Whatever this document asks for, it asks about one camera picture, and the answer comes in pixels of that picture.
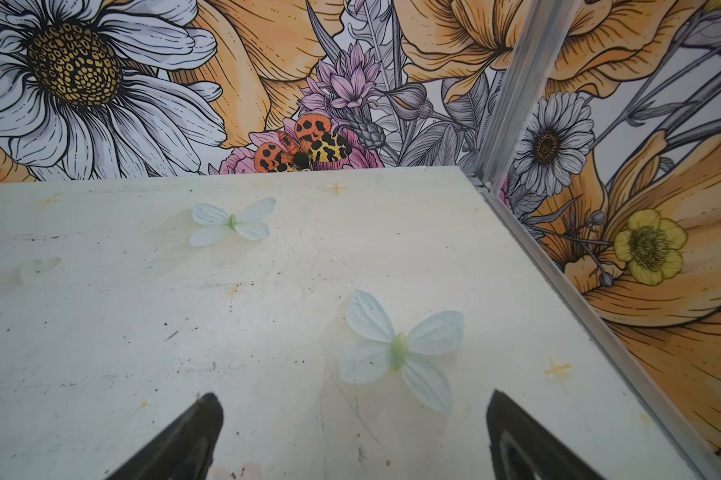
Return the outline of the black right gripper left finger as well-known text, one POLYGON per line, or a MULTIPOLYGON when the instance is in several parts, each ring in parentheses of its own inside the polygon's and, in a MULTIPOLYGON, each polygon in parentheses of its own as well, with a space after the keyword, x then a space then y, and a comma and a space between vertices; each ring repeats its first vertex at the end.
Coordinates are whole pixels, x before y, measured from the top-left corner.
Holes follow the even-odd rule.
POLYGON ((214 463, 223 425, 218 397, 204 394, 106 479, 204 480, 214 463))

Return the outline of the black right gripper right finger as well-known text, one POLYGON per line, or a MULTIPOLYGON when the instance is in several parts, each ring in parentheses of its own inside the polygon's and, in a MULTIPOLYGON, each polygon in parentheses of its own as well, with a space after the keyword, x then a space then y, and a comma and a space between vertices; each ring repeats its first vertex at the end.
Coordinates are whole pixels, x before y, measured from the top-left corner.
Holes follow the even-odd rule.
POLYGON ((486 424, 497 479, 603 479, 505 392, 493 392, 486 424))

